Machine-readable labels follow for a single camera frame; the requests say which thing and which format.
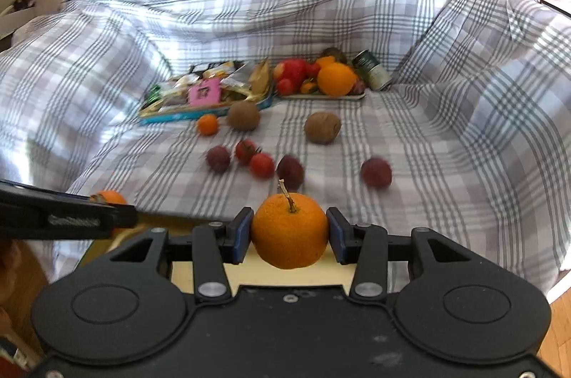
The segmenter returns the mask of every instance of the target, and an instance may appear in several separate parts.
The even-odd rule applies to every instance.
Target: tin can
[[[357,54],[352,62],[363,81],[373,91],[381,91],[390,85],[390,74],[368,49]]]

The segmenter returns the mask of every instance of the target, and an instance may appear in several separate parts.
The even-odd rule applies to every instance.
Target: black robotic gripper
[[[47,357],[30,377],[556,377],[536,356],[550,309],[535,287],[427,228],[391,236],[327,211],[341,286],[242,286],[252,209],[172,237],[155,228],[45,289],[32,321]],[[192,261],[194,294],[170,282]],[[410,283],[387,293],[389,261]]]

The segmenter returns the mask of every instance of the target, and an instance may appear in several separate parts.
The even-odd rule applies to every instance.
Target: circular cover
[[[395,315],[427,350],[449,360],[484,363],[536,346],[549,328],[543,294],[499,267],[450,264],[409,283]]]
[[[185,299],[168,280],[119,267],[105,273],[106,283],[98,283],[100,276],[78,271],[38,296],[32,320],[50,349],[80,363],[126,363],[181,325]]]

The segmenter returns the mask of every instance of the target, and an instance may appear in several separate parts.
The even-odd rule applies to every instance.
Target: wooden floor
[[[551,304],[551,327],[539,355],[564,378],[571,378],[571,289]]]

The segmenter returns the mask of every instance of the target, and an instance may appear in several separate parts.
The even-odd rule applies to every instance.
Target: plaid cloth
[[[429,226],[546,291],[569,247],[570,36],[569,20],[533,0],[74,0],[0,56],[11,87],[0,96],[2,173],[112,188],[149,212],[232,218],[276,191],[242,168],[207,171],[205,151],[245,135],[140,125],[145,89],[190,64],[369,48],[394,72],[389,92],[280,101],[248,137],[276,161],[298,156],[301,191],[352,223]],[[316,111],[342,121],[332,145],[305,140]],[[392,165],[388,190],[359,178],[372,155]],[[391,270],[399,289],[406,269]]]

